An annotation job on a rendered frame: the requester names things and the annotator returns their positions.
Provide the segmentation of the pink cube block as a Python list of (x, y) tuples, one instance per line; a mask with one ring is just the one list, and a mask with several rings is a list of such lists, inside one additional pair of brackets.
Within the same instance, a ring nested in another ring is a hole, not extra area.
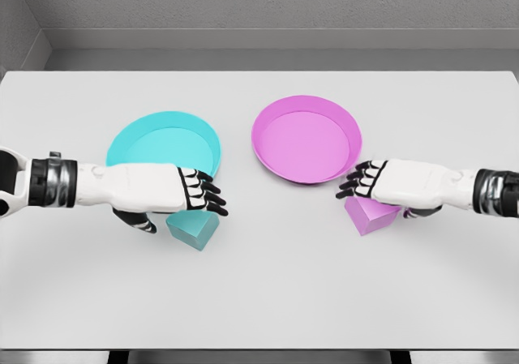
[(345, 210), (361, 236), (391, 225), (401, 207), (362, 197), (347, 197)]

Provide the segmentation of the cyan cube block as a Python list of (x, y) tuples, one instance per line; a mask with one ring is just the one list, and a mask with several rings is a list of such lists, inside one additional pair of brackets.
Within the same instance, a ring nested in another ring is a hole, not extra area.
[(206, 211), (181, 211), (169, 215), (165, 221), (171, 235), (181, 242), (202, 251), (220, 224), (218, 215)]

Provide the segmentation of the cyan round plate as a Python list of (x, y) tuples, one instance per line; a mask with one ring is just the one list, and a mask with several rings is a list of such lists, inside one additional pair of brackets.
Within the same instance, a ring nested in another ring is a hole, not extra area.
[(105, 163), (170, 163), (214, 176), (221, 163), (221, 142), (207, 122), (191, 113), (151, 113), (116, 135)]

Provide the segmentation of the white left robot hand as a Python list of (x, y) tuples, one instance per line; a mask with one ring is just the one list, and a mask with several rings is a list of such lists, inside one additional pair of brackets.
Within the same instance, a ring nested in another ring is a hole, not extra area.
[(172, 164), (117, 165), (126, 169), (127, 184), (117, 186), (109, 204), (113, 214), (132, 228), (155, 233), (157, 227), (150, 212), (172, 214), (183, 211), (207, 211), (228, 216), (221, 190), (212, 176)]

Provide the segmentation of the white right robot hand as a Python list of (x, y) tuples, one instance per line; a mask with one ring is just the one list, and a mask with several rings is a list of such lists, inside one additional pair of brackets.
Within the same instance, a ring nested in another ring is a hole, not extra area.
[(448, 169), (419, 161), (364, 161), (348, 173), (337, 199), (356, 196), (404, 208), (403, 217), (428, 217), (442, 208), (441, 182)]

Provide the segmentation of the pink round plate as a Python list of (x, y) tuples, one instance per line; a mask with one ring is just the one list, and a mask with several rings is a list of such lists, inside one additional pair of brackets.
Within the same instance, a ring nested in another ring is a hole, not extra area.
[(316, 184), (346, 173), (362, 151), (362, 133), (354, 117), (319, 96), (288, 96), (256, 117), (253, 150), (271, 172), (291, 182)]

